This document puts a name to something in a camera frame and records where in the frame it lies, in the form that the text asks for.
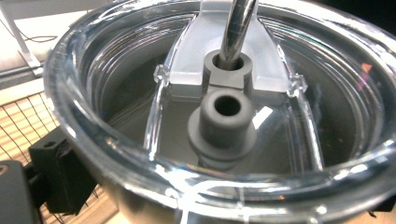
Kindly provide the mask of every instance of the clear plastic container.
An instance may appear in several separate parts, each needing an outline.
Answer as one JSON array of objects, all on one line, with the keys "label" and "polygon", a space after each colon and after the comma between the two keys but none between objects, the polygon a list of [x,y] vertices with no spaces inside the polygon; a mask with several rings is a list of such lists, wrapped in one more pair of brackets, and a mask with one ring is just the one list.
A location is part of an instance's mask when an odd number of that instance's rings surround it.
[{"label": "clear plastic container", "polygon": [[[258,21],[306,91],[251,98],[258,144],[221,171],[200,166],[187,136],[201,97],[175,97],[166,70],[154,73],[199,11],[198,1],[118,1],[71,26],[46,62],[57,118],[124,215],[136,223],[319,223],[396,193],[393,36],[305,1],[260,1]],[[304,106],[312,113],[295,109]],[[147,133],[151,122],[161,126]],[[317,132],[322,167],[306,124]]]}]

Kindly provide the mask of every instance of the container rim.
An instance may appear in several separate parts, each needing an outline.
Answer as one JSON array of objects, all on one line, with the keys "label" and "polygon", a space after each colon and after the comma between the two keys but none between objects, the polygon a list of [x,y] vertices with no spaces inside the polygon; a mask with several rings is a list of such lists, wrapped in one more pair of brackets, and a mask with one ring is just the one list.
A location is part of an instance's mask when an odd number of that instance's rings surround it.
[{"label": "container rim", "polygon": [[[304,175],[233,176],[151,158],[90,108],[79,81],[84,49],[95,31],[125,15],[151,7],[199,1],[116,1],[73,24],[44,66],[46,94],[77,154],[103,184],[110,181],[134,194],[193,213],[251,221],[335,220],[375,206],[396,193],[396,132],[359,159]],[[386,69],[396,89],[396,40],[370,23],[305,1],[261,0],[259,7],[282,10],[318,21],[354,40],[364,36],[373,58]]]}]

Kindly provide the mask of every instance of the wire mesh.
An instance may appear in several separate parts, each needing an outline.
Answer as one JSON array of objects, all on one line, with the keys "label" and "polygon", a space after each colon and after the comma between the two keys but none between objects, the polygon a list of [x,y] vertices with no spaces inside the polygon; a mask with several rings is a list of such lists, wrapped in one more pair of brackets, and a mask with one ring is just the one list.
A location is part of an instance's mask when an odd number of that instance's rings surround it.
[{"label": "wire mesh", "polygon": [[[50,112],[44,92],[0,106],[0,161],[20,161],[26,165],[30,159],[28,148],[59,125]],[[105,193],[96,187],[81,209],[83,213],[97,203]],[[46,205],[40,207],[41,215],[48,224],[76,223],[75,216],[51,214]]]}]

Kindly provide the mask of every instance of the cylindrical hole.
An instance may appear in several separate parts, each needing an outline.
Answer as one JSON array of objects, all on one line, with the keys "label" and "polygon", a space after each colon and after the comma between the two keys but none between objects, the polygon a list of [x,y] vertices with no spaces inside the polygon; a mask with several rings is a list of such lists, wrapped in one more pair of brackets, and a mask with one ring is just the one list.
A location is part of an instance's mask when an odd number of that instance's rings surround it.
[{"label": "cylindrical hole", "polygon": [[[216,54],[216,55],[213,57],[212,63],[213,63],[218,69],[224,70],[224,69],[222,69],[222,68],[219,68],[219,55],[218,55],[218,54]],[[245,65],[245,64],[244,64],[244,60],[242,60],[241,58],[238,58],[238,60],[237,60],[237,62],[236,62],[236,65],[235,65],[235,68],[234,68],[234,69],[231,69],[231,70],[226,70],[226,71],[236,71],[236,70],[241,69],[244,65]]]},{"label": "cylindrical hole", "polygon": [[55,145],[54,142],[48,142],[44,145],[44,147],[53,147],[53,145]]},{"label": "cylindrical hole", "polygon": [[234,116],[241,110],[241,104],[232,96],[220,96],[215,101],[216,110],[223,116]]}]

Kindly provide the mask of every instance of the metal tube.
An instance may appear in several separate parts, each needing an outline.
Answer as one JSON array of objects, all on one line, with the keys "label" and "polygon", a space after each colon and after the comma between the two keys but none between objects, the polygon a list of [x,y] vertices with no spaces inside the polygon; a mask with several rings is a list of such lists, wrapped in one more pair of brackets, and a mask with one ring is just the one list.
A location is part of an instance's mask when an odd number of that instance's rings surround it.
[{"label": "metal tube", "polygon": [[218,68],[236,68],[256,0],[233,0],[221,43]]}]

